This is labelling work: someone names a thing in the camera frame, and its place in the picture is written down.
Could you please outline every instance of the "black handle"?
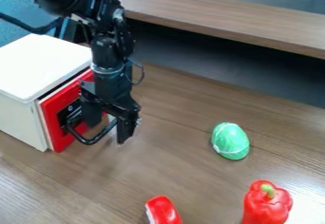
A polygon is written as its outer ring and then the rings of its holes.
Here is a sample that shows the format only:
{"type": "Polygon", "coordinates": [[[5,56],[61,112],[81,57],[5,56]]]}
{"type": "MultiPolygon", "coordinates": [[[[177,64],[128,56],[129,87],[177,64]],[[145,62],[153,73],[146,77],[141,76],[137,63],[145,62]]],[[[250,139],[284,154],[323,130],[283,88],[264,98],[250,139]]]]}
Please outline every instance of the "black handle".
{"type": "Polygon", "coordinates": [[[95,136],[92,139],[86,139],[82,135],[80,135],[72,126],[73,118],[70,118],[67,120],[67,123],[65,125],[65,129],[74,136],[80,143],[85,145],[93,145],[97,143],[99,140],[101,140],[116,124],[117,120],[114,119],[108,126],[106,126],[101,133],[99,133],[97,136],[95,136]]]}

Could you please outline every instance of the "red bell pepper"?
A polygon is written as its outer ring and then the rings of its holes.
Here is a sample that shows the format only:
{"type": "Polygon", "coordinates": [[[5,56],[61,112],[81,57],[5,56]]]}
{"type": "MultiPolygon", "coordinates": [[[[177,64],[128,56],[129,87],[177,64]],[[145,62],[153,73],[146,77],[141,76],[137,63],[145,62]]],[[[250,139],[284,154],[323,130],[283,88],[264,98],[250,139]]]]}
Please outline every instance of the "red bell pepper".
{"type": "Polygon", "coordinates": [[[244,199],[241,224],[283,224],[293,207],[290,194],[272,182],[254,182],[244,199]]]}
{"type": "Polygon", "coordinates": [[[150,224],[182,224],[173,203],[166,196],[157,196],[145,204],[150,224]]]}

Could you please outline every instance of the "wooden table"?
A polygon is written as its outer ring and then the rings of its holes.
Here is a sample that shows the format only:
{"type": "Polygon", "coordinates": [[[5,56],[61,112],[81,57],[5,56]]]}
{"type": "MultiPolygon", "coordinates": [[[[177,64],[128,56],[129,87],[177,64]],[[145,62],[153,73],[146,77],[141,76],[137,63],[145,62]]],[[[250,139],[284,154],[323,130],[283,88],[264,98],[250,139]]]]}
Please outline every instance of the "wooden table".
{"type": "Polygon", "coordinates": [[[129,18],[325,59],[325,15],[233,0],[121,0],[129,18]]]}
{"type": "Polygon", "coordinates": [[[154,65],[134,94],[143,124],[123,146],[109,135],[40,153],[0,133],[0,223],[140,224],[144,203],[163,194],[185,224],[239,224],[258,178],[290,191],[288,223],[325,223],[323,109],[154,65]],[[248,133],[246,159],[224,159],[210,146],[221,121],[248,133]]]}

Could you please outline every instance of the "plastic toy food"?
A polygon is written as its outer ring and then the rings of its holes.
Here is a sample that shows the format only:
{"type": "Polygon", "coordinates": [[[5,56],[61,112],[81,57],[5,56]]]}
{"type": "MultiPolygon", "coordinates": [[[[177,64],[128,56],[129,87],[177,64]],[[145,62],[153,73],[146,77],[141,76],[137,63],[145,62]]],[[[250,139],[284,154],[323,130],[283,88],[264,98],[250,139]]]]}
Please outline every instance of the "plastic toy food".
{"type": "Polygon", "coordinates": [[[254,182],[244,199],[241,224],[283,224],[293,207],[290,194],[272,182],[254,182]]]}
{"type": "Polygon", "coordinates": [[[223,122],[214,128],[211,143],[213,148],[227,159],[244,159],[249,152],[246,133],[231,122],[223,122]]]}
{"type": "Polygon", "coordinates": [[[145,204],[150,224],[182,224],[175,206],[166,196],[156,196],[145,204]]]}

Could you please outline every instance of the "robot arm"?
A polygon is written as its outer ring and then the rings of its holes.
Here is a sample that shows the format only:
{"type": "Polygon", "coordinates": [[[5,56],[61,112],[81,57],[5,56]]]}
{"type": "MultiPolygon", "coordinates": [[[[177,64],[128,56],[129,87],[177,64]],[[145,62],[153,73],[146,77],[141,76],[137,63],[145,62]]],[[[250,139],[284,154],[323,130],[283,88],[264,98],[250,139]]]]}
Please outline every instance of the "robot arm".
{"type": "Polygon", "coordinates": [[[99,141],[117,125],[118,143],[124,143],[139,123],[140,106],[132,99],[132,63],[134,41],[127,30],[124,8],[119,0],[35,0],[41,8],[67,17],[76,14],[88,21],[91,31],[91,69],[94,82],[81,82],[81,107],[64,119],[63,127],[83,144],[99,141]],[[99,135],[87,140],[73,125],[80,120],[92,127],[102,119],[102,113],[114,116],[99,135]]]}

